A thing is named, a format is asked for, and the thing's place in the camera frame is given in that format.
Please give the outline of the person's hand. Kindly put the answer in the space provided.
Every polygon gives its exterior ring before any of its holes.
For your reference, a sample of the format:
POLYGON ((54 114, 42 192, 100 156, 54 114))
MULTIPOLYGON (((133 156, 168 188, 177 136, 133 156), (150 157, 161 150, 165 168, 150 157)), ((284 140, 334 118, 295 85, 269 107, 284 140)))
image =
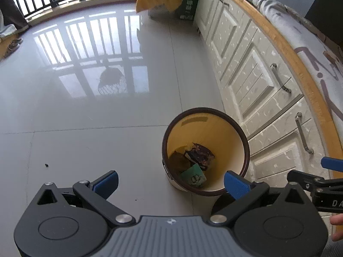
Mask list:
POLYGON ((340 241, 343 238, 343 214, 337 214, 330 217, 330 224, 335 226, 335 233, 331 235, 332 241, 340 241))

